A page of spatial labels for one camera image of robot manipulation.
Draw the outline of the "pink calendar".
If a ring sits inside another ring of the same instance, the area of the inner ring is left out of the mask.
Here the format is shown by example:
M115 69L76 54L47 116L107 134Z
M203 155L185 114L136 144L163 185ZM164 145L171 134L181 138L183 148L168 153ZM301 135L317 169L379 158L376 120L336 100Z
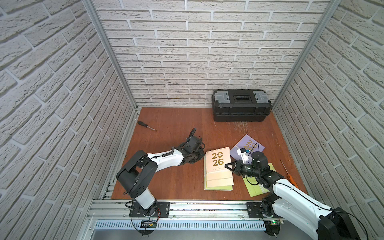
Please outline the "pink calendar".
M205 157L207 157L207 180L220 179L218 175L213 175L213 173L218 172L223 167L225 168L225 164L231 163L230 156L230 148L220 148L216 150L207 151L205 153ZM208 183L209 187L215 186L227 186L230 184L216 184L216 183Z

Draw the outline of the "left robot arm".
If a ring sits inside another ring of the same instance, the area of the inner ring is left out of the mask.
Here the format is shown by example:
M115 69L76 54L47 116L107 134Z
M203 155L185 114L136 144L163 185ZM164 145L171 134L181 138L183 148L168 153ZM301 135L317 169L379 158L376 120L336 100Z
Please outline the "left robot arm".
M205 144L202 137L195 136L196 130L193 128L185 142L176 148L172 147L168 152L136 152L118 171L117 181L141 209L147 212L147 216L157 209L157 200L148 189L155 173L170 167L194 164L204 157Z

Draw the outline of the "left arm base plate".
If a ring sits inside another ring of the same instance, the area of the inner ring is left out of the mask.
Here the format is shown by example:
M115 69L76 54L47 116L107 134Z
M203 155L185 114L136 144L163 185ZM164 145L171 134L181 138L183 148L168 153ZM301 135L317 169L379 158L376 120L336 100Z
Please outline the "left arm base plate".
M144 209L137 201L132 202L130 217L132 218L167 218L170 202L155 201L148 209Z

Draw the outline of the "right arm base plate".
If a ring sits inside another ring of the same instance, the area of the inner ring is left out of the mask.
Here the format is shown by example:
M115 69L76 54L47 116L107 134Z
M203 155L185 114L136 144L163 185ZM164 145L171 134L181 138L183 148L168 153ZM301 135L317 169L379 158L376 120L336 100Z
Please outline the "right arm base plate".
M271 217L270 206L264 202L247 202L246 207L250 219Z

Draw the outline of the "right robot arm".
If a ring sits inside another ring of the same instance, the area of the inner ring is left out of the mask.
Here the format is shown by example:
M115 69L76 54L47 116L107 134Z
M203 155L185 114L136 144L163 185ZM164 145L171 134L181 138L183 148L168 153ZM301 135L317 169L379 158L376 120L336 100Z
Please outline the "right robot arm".
M241 160L225 164L225 168L243 178L254 177L270 194L258 207L261 217L283 218L294 224L313 240L358 240L352 222L354 215L341 208L333 209L315 200L284 176L273 171L262 152L244 150Z

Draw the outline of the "green calendar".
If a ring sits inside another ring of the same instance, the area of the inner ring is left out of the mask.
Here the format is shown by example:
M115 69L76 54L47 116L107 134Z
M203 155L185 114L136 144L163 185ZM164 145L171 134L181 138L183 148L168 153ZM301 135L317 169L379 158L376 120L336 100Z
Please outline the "green calendar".
M220 179L207 180L207 157L204 157L204 190L205 191L232 191L233 190L233 176L230 171L226 168L222 168L218 172L213 173L213 175L218 175L222 177ZM227 186L215 186L209 187L208 183L216 183L216 184L230 184Z
M243 180L251 198L270 192L256 180L256 177L261 174L259 170L255 169L252 165L245 164L242 165L242 168L246 171L247 174Z

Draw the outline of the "purple calendar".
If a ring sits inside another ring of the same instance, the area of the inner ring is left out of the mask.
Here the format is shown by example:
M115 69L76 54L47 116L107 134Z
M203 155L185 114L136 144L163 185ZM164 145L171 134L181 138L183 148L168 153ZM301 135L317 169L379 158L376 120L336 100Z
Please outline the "purple calendar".
M245 148L246 150L253 152L262 152L265 149L265 146L261 145L258 141L251 138L249 135L245 135L231 150L230 155L236 161L241 161L240 156L237 154L237 150Z

